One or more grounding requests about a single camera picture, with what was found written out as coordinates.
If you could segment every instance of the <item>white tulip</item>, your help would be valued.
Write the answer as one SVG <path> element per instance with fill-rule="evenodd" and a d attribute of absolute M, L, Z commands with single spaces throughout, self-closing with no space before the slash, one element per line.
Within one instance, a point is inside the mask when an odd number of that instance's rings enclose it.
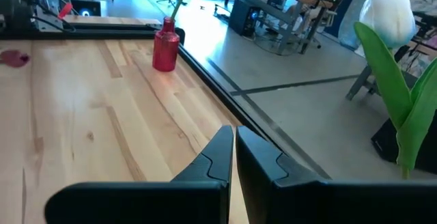
<path fill-rule="evenodd" d="M 416 33 L 410 0 L 366 0 L 360 22 L 371 27 L 389 48 L 407 44 Z"/>

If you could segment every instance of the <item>red vase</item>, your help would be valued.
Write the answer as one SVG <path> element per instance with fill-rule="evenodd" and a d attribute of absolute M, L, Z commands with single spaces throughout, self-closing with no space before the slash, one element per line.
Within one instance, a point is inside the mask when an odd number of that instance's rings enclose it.
<path fill-rule="evenodd" d="M 179 36 L 175 33 L 175 21 L 167 16 L 164 18 L 163 28 L 155 33 L 153 68 L 162 72 L 174 70 L 178 50 Z"/>

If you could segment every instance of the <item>flower stem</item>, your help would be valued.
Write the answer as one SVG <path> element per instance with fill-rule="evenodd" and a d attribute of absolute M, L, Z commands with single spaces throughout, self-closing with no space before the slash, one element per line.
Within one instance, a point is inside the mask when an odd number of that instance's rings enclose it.
<path fill-rule="evenodd" d="M 410 178 L 410 170 L 405 166 L 401 166 L 402 180 L 408 180 Z"/>

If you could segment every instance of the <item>red object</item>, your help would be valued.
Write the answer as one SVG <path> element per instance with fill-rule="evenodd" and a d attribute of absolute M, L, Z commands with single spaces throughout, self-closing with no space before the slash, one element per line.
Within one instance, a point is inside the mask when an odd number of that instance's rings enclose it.
<path fill-rule="evenodd" d="M 5 64 L 13 68 L 19 68 L 29 62 L 30 56 L 22 54 L 18 50 L 6 50 L 0 53 L 0 64 Z"/>
<path fill-rule="evenodd" d="M 179 36 L 175 33 L 175 21 L 167 16 L 163 28 L 155 33 L 153 68 L 162 72 L 174 70 L 178 50 Z"/>
<path fill-rule="evenodd" d="M 72 9 L 73 9 L 73 5 L 71 3 L 65 4 L 64 8 L 62 8 L 62 10 L 59 12 L 59 15 L 57 15 L 57 17 L 59 19 L 63 19 L 68 13 L 71 12 Z"/>

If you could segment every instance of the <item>concrete floor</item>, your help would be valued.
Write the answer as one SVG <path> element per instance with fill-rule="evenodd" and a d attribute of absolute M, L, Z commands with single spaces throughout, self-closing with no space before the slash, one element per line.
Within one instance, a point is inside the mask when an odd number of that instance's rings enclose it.
<path fill-rule="evenodd" d="M 103 1 L 103 15 L 162 20 L 173 7 L 155 1 Z M 177 17 L 185 47 L 287 153 L 327 178 L 400 179 L 399 168 L 370 141 L 388 118 L 381 98 L 365 90 L 353 101 L 344 98 L 365 66 L 362 57 L 323 35 L 317 35 L 321 49 L 278 56 L 213 17 L 213 1 L 185 1 Z M 412 177 L 435 176 L 414 171 Z"/>

